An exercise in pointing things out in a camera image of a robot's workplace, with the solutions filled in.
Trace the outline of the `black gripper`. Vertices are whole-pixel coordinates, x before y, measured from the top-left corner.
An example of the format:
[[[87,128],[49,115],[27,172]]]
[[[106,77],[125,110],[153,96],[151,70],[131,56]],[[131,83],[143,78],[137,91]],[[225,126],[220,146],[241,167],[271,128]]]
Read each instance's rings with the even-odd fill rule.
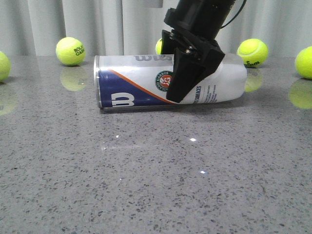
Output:
[[[166,98],[180,103],[203,79],[214,73],[225,54],[215,40],[222,21],[167,21],[172,30],[162,31],[162,53],[174,54],[173,79]]]

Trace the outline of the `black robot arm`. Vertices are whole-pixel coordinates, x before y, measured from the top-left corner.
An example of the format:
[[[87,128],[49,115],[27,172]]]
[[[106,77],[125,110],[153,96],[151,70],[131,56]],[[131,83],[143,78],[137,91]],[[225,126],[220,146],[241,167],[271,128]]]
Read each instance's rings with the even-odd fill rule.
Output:
[[[162,31],[161,53],[174,56],[168,100],[181,102],[217,70],[225,54],[215,38],[233,5],[233,0],[181,0],[167,11],[164,22],[171,31]]]

